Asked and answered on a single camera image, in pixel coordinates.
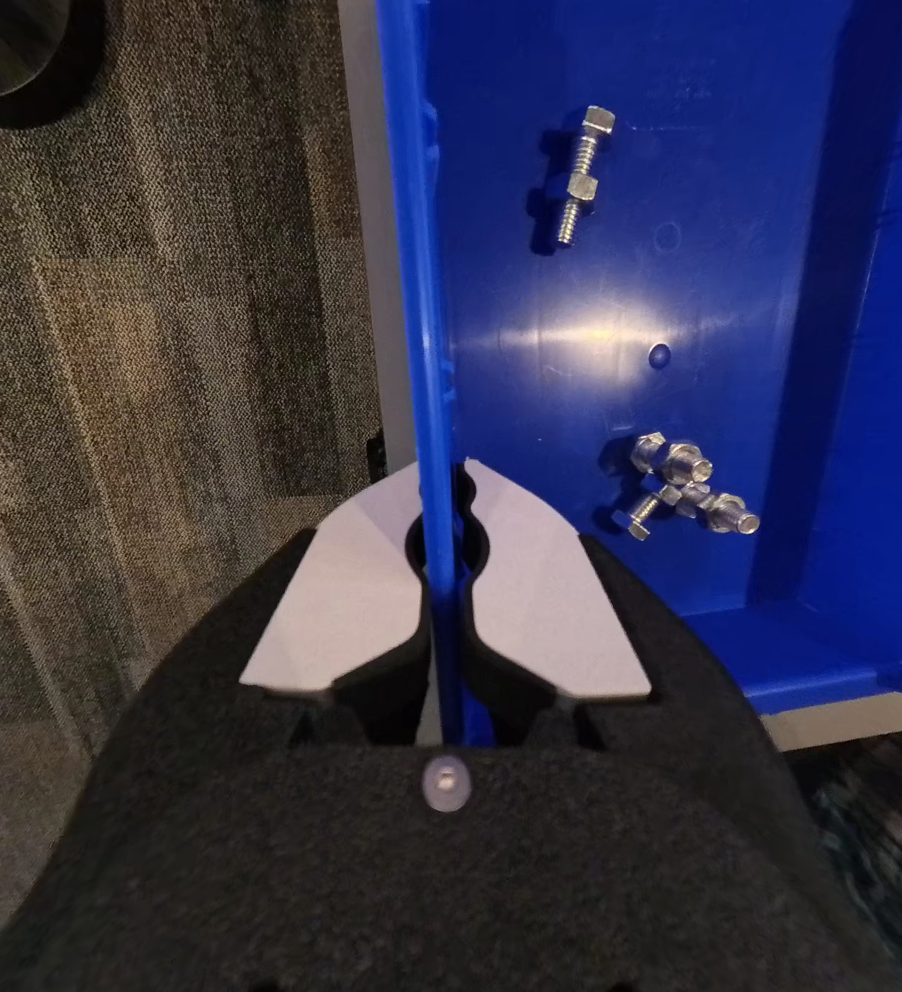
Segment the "silver bolt with nut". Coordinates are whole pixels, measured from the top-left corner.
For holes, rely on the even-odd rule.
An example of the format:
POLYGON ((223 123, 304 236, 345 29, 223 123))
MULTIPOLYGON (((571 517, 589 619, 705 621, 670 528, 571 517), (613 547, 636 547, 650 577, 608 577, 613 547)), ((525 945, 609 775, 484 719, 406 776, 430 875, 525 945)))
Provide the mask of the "silver bolt with nut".
POLYGON ((698 521, 707 530, 719 534, 755 534, 760 517, 751 511, 741 497, 712 489, 700 482, 691 482, 679 490, 675 512, 698 521))
POLYGON ((632 539, 644 541, 650 536, 648 522, 662 505, 660 492, 643 491, 627 507, 615 509, 610 520, 632 539))
POLYGON ((636 438, 630 459, 637 471, 656 475, 665 483, 676 486, 704 484, 714 471, 712 462, 698 446, 687 441, 668 440, 659 431, 636 438))

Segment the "silver hex bolt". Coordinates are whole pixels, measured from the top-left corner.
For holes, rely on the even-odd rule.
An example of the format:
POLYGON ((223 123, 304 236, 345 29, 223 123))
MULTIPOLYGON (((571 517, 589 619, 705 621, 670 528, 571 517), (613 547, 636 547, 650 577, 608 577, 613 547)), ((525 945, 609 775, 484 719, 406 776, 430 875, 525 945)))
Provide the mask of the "silver hex bolt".
POLYGON ((558 247, 572 246, 579 220, 592 211, 596 201, 595 199, 591 205, 576 205, 566 200, 565 187, 569 173, 572 171, 588 173, 596 178, 593 172, 596 159, 612 137, 615 126, 616 115, 611 110, 590 104, 586 107, 581 123, 572 135, 567 168, 555 181, 555 201, 558 211, 554 241, 558 247))

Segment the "blue plastic bin without dividers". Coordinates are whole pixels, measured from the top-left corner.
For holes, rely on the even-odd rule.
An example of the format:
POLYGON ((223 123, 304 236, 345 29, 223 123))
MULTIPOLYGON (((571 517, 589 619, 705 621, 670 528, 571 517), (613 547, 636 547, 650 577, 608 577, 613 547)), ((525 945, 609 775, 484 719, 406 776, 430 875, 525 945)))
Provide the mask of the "blue plastic bin without dividers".
POLYGON ((902 2, 378 2, 438 599, 474 458, 599 539, 764 714, 902 695, 902 2), (554 241, 590 104, 594 208, 554 241), (701 449, 749 536, 632 465, 701 449), (650 536, 610 520, 643 491, 650 536))

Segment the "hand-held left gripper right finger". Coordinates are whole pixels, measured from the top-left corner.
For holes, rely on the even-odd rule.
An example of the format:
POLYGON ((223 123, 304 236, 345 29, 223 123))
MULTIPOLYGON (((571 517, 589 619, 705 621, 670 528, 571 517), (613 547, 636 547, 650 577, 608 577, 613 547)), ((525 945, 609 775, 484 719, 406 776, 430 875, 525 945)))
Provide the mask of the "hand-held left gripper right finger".
POLYGON ((577 530, 518 483, 466 459, 481 544, 471 617, 479 647, 564 701, 642 701, 651 682, 577 530))

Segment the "dark round object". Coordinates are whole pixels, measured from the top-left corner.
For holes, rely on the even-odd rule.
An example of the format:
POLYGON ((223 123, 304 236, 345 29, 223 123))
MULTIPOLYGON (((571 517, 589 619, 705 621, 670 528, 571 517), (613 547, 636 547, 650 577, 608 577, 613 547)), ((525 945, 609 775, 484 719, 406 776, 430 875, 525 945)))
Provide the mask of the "dark round object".
POLYGON ((77 111, 106 48, 102 1, 0 1, 0 129, 33 130, 77 111))

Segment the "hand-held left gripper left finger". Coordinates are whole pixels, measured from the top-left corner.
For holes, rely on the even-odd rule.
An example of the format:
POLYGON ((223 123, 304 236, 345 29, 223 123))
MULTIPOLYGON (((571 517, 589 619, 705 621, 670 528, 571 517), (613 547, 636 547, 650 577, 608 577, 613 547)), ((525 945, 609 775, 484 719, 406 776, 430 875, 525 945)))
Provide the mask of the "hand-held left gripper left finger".
POLYGON ((239 678, 282 695, 325 695, 366 664, 430 632, 411 563, 421 516, 416 463, 333 510, 316 529, 239 678))

